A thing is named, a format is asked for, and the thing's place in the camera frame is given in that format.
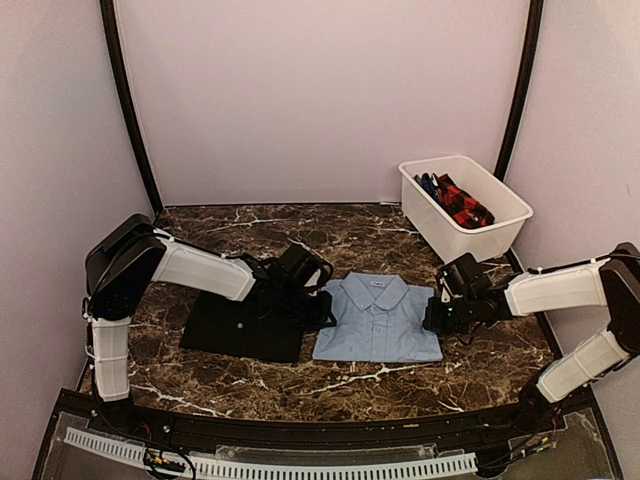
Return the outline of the black corner post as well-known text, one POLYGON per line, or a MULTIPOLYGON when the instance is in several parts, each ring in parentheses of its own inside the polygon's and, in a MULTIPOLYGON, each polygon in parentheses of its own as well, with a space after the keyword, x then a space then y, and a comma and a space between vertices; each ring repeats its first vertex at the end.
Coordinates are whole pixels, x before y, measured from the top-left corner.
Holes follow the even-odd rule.
POLYGON ((504 181, 507 176, 524 114, 542 25, 543 9, 543 0, 531 0, 529 2, 524 41, 512 102, 500 151, 493 171, 493 175, 500 181, 504 181))
POLYGON ((152 212, 155 216, 158 216, 163 212, 164 205, 146 151, 127 76, 123 47, 116 18, 116 2, 112 0, 100 0, 99 7, 111 71, 129 142, 152 212))

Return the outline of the white plastic bin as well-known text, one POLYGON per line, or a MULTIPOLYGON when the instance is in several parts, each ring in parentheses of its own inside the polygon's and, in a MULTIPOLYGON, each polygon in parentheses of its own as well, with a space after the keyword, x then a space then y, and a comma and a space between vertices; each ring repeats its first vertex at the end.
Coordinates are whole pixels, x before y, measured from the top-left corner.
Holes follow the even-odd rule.
POLYGON ((470 253, 485 261, 505 254, 532 208, 475 160, 445 156, 406 161, 401 175, 401 208, 406 218, 445 263, 470 253), (464 193, 489 219, 471 228, 445 207, 464 193))

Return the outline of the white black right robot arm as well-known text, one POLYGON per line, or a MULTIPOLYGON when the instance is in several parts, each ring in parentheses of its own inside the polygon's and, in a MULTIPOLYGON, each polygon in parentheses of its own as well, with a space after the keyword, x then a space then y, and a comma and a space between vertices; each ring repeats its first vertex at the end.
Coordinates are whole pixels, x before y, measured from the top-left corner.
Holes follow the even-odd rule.
POLYGON ((440 335, 472 335, 479 326, 530 315, 569 318, 593 311, 604 318, 589 337, 536 373, 518 394, 510 424, 534 432, 575 391, 639 355, 639 249, 620 243, 601 256, 529 269, 495 283, 471 253, 437 273, 423 327, 440 335))

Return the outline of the black right corner post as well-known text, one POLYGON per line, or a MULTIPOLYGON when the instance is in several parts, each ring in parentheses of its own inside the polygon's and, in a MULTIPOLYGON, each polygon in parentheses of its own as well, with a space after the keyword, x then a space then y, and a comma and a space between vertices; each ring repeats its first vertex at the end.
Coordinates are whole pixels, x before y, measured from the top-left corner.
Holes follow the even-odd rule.
POLYGON ((504 181, 507 176, 524 114, 542 25, 543 9, 543 0, 531 0, 529 2, 524 41, 512 102, 500 151, 493 171, 493 175, 500 181, 504 181))

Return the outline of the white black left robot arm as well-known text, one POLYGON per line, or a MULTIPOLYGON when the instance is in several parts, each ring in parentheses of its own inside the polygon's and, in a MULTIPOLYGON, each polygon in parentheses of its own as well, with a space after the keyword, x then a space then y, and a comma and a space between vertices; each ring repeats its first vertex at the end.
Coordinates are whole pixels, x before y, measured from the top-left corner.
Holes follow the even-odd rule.
POLYGON ((295 363, 307 332, 334 327, 327 283, 333 267, 299 244, 281 255, 219 254, 156 228, 134 214, 85 260, 87 355, 101 417, 120 436, 141 427, 130 395, 129 330, 156 285, 197 292, 180 346, 236 358, 295 363))

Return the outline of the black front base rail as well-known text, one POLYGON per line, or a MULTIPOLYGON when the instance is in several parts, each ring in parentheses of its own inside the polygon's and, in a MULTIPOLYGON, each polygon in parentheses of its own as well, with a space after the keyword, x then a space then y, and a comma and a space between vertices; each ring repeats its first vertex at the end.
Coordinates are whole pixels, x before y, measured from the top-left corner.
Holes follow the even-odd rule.
POLYGON ((185 461, 222 446, 347 451, 426 447, 434 456, 476 455, 477 472, 440 479, 619 479, 623 472, 603 417, 590 394, 580 394, 538 433, 509 426, 513 405, 413 420, 362 423, 283 423, 220 419, 139 407, 139 423, 123 436, 101 419, 93 399, 62 390, 34 466, 36 479, 153 479, 149 473, 64 442, 69 427, 130 440, 185 461))

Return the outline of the red black plaid shirt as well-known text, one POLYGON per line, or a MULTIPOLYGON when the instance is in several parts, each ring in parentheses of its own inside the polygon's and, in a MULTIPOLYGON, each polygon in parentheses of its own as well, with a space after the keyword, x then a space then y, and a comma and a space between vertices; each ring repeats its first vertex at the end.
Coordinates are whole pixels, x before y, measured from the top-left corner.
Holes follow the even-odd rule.
POLYGON ((438 183, 443 210, 465 229, 479 229, 494 224, 495 217, 482 203, 459 188, 448 174, 433 176, 438 183))

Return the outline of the light blue long sleeve shirt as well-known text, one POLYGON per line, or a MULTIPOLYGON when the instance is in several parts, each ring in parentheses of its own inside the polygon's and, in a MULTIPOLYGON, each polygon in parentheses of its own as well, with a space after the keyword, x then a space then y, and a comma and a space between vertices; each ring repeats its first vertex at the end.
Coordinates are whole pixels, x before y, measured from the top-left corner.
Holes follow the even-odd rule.
POLYGON ((443 353, 435 333, 422 327, 431 287, 399 275, 349 273, 331 280, 334 327, 319 331, 312 358, 331 362, 431 363, 443 353))

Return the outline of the black left corner post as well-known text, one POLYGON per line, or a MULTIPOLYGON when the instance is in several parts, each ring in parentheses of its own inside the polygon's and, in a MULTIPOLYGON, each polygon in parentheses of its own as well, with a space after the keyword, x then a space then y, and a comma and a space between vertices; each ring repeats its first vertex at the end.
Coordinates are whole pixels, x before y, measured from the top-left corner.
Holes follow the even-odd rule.
POLYGON ((116 2, 112 0, 100 0, 99 7, 111 71, 129 142, 152 212, 155 216, 158 216, 163 212, 164 205, 146 151, 127 76, 123 47, 116 18, 116 2))

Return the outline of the blue black plaid shirt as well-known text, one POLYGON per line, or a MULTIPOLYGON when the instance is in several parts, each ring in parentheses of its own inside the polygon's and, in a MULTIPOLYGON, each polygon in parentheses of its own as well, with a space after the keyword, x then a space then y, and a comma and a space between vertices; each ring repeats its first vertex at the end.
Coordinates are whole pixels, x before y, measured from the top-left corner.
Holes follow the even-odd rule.
POLYGON ((437 203, 441 204, 437 181, 429 173, 415 175, 416 183, 437 203))

